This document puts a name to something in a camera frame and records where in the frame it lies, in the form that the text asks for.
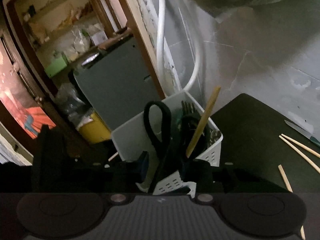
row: gray appliance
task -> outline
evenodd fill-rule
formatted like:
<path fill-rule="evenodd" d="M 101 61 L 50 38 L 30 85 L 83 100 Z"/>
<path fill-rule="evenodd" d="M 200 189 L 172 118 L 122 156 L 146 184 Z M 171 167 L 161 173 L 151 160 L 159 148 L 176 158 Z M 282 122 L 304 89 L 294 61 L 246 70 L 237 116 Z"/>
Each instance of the gray appliance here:
<path fill-rule="evenodd" d="M 135 38 L 108 49 L 94 64 L 74 71 L 76 82 L 92 107 L 114 130 L 160 100 Z"/>

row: wooden chopstick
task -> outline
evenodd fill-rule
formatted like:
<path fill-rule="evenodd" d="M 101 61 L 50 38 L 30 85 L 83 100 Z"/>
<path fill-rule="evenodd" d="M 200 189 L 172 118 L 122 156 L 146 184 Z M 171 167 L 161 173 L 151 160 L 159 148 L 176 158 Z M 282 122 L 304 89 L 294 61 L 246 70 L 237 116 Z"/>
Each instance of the wooden chopstick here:
<path fill-rule="evenodd" d="M 295 144 L 299 145 L 299 146 L 302 147 L 303 149 L 307 150 L 308 152 L 310 152 L 310 153 L 312 153 L 312 154 L 314 154 L 315 156 L 317 156 L 317 157 L 320 158 L 320 154 L 317 153 L 316 151 L 314 151 L 314 150 L 310 149 L 309 147 L 303 145 L 302 143 L 300 143 L 300 142 L 298 142 L 298 141 L 290 138 L 289 136 L 284 135 L 283 133 L 282 133 L 281 135 L 282 135 L 283 137 L 287 138 L 288 140 L 294 142 Z"/>
<path fill-rule="evenodd" d="M 289 180 L 288 180 L 288 178 L 287 178 L 287 175 L 286 175 L 285 172 L 284 172 L 284 169 L 282 168 L 281 165 L 278 166 L 278 169 L 279 169 L 279 171 L 280 171 L 280 173 L 281 173 L 282 179 L 283 179 L 283 181 L 284 181 L 284 183 L 285 183 L 285 186 L 287 187 L 287 190 L 290 191 L 290 192 L 293 192 L 293 191 L 292 191 L 292 188 L 291 188 L 291 186 L 290 186 Z"/>
<path fill-rule="evenodd" d="M 186 156 L 187 158 L 189 158 L 193 152 L 193 150 L 195 149 L 201 135 L 202 135 L 202 132 L 205 128 L 205 126 L 207 125 L 207 122 L 208 122 L 208 119 L 210 117 L 210 114 L 212 112 L 212 109 L 214 107 L 214 104 L 215 102 L 217 101 L 217 98 L 218 98 L 218 95 L 219 95 L 219 92 L 220 92 L 220 89 L 221 89 L 221 86 L 216 86 L 213 91 L 212 91 L 212 94 L 209 98 L 209 101 L 207 103 L 207 106 L 205 108 L 205 111 L 200 119 L 200 122 L 196 128 L 196 131 L 195 133 L 193 134 L 193 137 L 188 145 L 188 148 L 186 150 Z"/>
<path fill-rule="evenodd" d="M 115 154 L 113 154 L 108 161 L 111 162 L 115 157 L 117 157 L 119 154 L 116 152 Z"/>
<path fill-rule="evenodd" d="M 290 183 L 289 183 L 289 180 L 288 180 L 288 178 L 287 178 L 287 175 L 286 175 L 285 172 L 284 172 L 284 169 L 282 168 L 281 165 L 278 166 L 278 169 L 279 169 L 279 171 L 280 171 L 280 173 L 281 173 L 282 179 L 283 179 L 283 181 L 284 181 L 284 183 L 285 183 L 285 186 L 287 187 L 287 190 L 290 191 L 290 192 L 293 192 L 293 191 L 292 191 L 292 188 L 291 188 L 291 185 L 290 185 Z M 306 236 L 305 236 L 305 234 L 304 234 L 304 228 L 303 228 L 303 226 L 302 226 L 301 229 L 300 229 L 300 234 L 301 234 L 301 238 L 302 238 L 303 240 L 306 240 Z"/>
<path fill-rule="evenodd" d="M 304 158 L 312 167 L 316 169 L 320 173 L 320 168 L 312 161 L 310 160 L 307 156 L 305 156 L 297 147 L 295 147 L 292 143 L 288 142 L 286 139 L 284 139 L 281 135 L 279 137 L 285 141 L 292 149 L 294 149 L 302 158 Z"/>

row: black scissors handle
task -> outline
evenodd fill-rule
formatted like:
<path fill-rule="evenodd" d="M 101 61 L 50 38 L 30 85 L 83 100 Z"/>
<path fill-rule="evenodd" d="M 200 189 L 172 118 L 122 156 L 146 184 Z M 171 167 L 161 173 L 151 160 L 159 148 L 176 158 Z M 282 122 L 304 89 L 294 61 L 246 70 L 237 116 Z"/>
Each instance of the black scissors handle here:
<path fill-rule="evenodd" d="M 162 112 L 162 123 L 161 123 L 162 142 L 159 141 L 157 136 L 154 134 L 150 125 L 149 112 L 150 112 L 151 106 L 153 105 L 158 106 Z M 165 156 L 165 153 L 169 148 L 169 143 L 171 139 L 171 111 L 169 107 L 167 107 L 161 101 L 151 101 L 147 103 L 143 112 L 143 122 L 144 122 L 144 127 L 146 129 L 146 132 L 151 140 L 151 144 L 155 148 L 159 160 L 161 160 Z"/>

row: knife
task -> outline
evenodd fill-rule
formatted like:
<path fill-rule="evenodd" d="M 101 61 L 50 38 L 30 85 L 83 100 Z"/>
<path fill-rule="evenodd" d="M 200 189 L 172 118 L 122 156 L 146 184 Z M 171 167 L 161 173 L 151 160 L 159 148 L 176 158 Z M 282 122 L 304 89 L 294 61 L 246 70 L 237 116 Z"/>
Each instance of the knife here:
<path fill-rule="evenodd" d="M 302 128 L 298 127 L 297 125 L 287 121 L 287 120 L 284 120 L 285 123 L 287 125 L 289 125 L 291 128 L 295 129 L 297 132 L 301 133 L 302 135 L 304 135 L 305 137 L 307 137 L 311 142 L 313 142 L 315 145 L 317 145 L 318 147 L 320 147 L 320 142 L 314 138 L 312 136 L 311 133 L 307 132 L 306 130 L 303 130 Z"/>

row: yellow container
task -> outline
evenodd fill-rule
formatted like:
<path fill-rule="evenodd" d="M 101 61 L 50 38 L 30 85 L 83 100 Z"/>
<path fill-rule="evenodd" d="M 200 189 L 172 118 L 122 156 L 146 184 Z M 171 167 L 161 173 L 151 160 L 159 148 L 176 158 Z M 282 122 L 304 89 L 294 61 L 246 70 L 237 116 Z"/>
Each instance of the yellow container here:
<path fill-rule="evenodd" d="M 93 121 L 79 128 L 79 133 L 90 144 L 100 143 L 109 140 L 110 130 L 106 127 L 102 119 L 96 112 L 90 115 Z"/>

